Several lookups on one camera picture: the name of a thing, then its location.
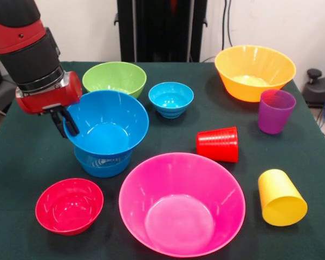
white wall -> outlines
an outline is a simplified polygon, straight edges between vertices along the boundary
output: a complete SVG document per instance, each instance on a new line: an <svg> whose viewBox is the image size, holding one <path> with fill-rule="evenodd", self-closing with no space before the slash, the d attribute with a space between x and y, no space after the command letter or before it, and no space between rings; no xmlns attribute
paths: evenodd
<svg viewBox="0 0 325 260"><path fill-rule="evenodd" d="M208 0L209 27L204 27L200 60L222 48L224 2ZM300 89L308 68L325 75L325 0L232 0L230 32L233 45L261 45L288 55L296 64Z"/></svg>
<svg viewBox="0 0 325 260"><path fill-rule="evenodd" d="M120 61L116 0L35 0L61 61Z"/></svg>
<svg viewBox="0 0 325 260"><path fill-rule="evenodd" d="M61 50L60 60L120 60L119 28L113 26L116 0L35 1ZM221 50L224 2L208 0L200 60ZM257 44L288 55L300 88L308 68L325 75L325 0L232 0L230 31L234 45Z"/></svg>

large blue bowl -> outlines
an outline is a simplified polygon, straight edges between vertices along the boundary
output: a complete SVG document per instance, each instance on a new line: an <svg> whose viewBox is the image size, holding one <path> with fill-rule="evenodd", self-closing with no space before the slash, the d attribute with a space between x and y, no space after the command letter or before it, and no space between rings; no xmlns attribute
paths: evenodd
<svg viewBox="0 0 325 260"><path fill-rule="evenodd" d="M80 133L72 136L75 156L96 177L111 177L129 164L132 150L148 131L148 115L132 96L114 90L90 92L67 109Z"/></svg>
<svg viewBox="0 0 325 260"><path fill-rule="evenodd" d="M148 94L156 110L165 118L177 118L194 99L194 93L187 85L164 82L155 85Z"/></svg>

orange bowl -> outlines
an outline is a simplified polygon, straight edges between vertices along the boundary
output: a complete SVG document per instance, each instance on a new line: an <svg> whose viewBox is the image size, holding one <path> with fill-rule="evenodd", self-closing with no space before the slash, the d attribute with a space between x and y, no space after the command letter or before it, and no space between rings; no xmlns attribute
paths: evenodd
<svg viewBox="0 0 325 260"><path fill-rule="evenodd" d="M254 45L227 48L218 53L214 63L227 92L247 102L260 102L261 93L281 89L296 74L290 58Z"/></svg>

plastic bowl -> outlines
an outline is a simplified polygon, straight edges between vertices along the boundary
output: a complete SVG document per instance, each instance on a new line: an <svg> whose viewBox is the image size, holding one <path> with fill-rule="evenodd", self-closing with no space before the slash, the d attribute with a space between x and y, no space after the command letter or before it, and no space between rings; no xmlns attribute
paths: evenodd
<svg viewBox="0 0 325 260"><path fill-rule="evenodd" d="M265 90L281 89L296 74L293 61L284 54L252 45L219 52L215 65L229 94L248 102L260 102Z"/></svg>
<svg viewBox="0 0 325 260"><path fill-rule="evenodd" d="M95 177L112 177L129 164L132 150L148 131L148 115L132 96L114 90L90 92L68 111L80 133L72 136L75 156L82 167Z"/></svg>
<svg viewBox="0 0 325 260"><path fill-rule="evenodd" d="M147 75L139 66L128 62L106 62L90 68L82 82L89 92L117 90L138 98L146 83Z"/></svg>
<svg viewBox="0 0 325 260"><path fill-rule="evenodd" d="M127 176L119 210L143 245L168 256L196 257L235 237L245 200L236 179L218 163L196 154L166 153Z"/></svg>
<svg viewBox="0 0 325 260"><path fill-rule="evenodd" d="M96 220L103 207L103 194L90 180L59 181L39 197L35 215L47 230L71 236L82 233Z"/></svg>
<svg viewBox="0 0 325 260"><path fill-rule="evenodd" d="M194 99L190 87L177 82L164 82L155 85L148 94L156 110L165 118L177 118Z"/></svg>

magenta bowl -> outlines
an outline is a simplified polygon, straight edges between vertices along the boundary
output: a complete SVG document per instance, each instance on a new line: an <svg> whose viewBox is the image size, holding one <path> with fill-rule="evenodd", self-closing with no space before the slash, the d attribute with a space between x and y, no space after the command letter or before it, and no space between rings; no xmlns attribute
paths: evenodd
<svg viewBox="0 0 325 260"><path fill-rule="evenodd" d="M196 154L166 153L142 162L126 177L119 210L143 245L168 256L196 257L236 236L245 200L220 164Z"/></svg>

